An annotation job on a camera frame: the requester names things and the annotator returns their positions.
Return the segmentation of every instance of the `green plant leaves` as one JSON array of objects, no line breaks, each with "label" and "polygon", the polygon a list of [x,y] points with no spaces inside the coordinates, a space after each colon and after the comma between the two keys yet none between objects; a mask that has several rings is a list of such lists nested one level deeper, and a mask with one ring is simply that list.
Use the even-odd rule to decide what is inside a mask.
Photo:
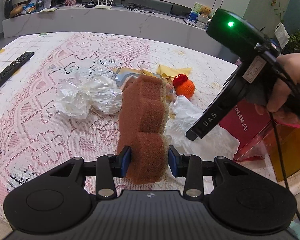
[{"label": "green plant leaves", "polygon": [[283,54],[300,52],[300,30],[290,36],[288,44],[284,47]]}]

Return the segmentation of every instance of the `white table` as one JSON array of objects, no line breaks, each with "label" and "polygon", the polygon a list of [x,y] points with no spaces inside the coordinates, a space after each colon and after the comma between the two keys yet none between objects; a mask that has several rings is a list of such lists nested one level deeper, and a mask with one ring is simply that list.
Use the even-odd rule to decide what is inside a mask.
[{"label": "white table", "polygon": [[[192,67],[196,85],[191,98],[204,110],[236,68],[221,59],[191,49],[146,39],[99,33],[43,33],[19,37],[0,51],[0,71],[25,51],[34,56],[0,88],[0,219],[2,204],[15,187],[74,157],[85,161],[114,153],[118,115],[89,116],[76,121],[58,114],[53,106],[56,85],[79,74],[82,80],[95,73],[109,74],[114,67],[155,72],[158,64]],[[252,168],[267,178],[274,173],[263,163]],[[94,178],[85,189],[94,193]],[[183,189],[165,176],[161,182],[133,185],[115,179],[118,193],[129,189]]]}]

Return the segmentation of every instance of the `orange crochet ball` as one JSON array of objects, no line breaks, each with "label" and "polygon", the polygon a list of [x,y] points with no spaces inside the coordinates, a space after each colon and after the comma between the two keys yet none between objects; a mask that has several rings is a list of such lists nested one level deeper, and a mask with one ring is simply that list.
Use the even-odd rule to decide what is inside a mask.
[{"label": "orange crochet ball", "polygon": [[175,89],[178,96],[183,95],[186,98],[190,98],[194,94],[194,83],[188,79],[180,86],[177,86]]}]

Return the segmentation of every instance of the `white plastic bag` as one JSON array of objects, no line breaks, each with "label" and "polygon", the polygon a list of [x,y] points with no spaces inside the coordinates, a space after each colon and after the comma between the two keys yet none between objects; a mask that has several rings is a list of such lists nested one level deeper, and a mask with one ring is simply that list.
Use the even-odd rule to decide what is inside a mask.
[{"label": "white plastic bag", "polygon": [[277,37],[279,44],[281,46],[281,48],[283,49],[284,46],[287,45],[288,41],[289,41],[289,34],[287,33],[286,29],[284,28],[282,23],[279,23],[276,27],[275,27],[275,31],[274,31],[274,35]]},{"label": "white plastic bag", "polygon": [[105,114],[114,114],[122,106],[122,91],[112,79],[95,75],[86,84],[90,91],[91,105]]},{"label": "white plastic bag", "polygon": [[90,110],[90,95],[83,87],[72,80],[62,81],[57,89],[54,106],[57,111],[74,117],[86,119]]},{"label": "white plastic bag", "polygon": [[54,106],[57,111],[79,120],[87,118],[90,106],[114,114],[121,109],[122,91],[111,78],[99,74],[84,84],[66,80],[58,86]]},{"label": "white plastic bag", "polygon": [[[164,134],[180,154],[198,155],[204,161],[213,161],[216,156],[225,156],[230,160],[239,147],[239,141],[227,130],[216,125],[205,137],[190,141],[186,132],[200,118],[202,110],[192,104],[185,96],[177,96],[176,102],[171,102],[169,111],[176,116],[168,119]],[[170,170],[167,175],[184,185],[184,178],[174,178]],[[213,190],[211,178],[204,178],[205,194]]]}]

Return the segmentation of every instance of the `vase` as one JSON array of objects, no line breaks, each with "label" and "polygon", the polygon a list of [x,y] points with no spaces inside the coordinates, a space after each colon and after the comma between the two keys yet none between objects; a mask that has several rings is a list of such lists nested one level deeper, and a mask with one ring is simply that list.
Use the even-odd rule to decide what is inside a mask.
[{"label": "vase", "polygon": [[42,9],[44,9],[44,2],[43,2],[43,0],[37,0],[37,2],[35,3],[35,9],[37,11],[41,11]]},{"label": "vase", "polygon": [[4,2],[4,18],[10,18],[10,12],[12,11],[12,0],[5,0]]}]

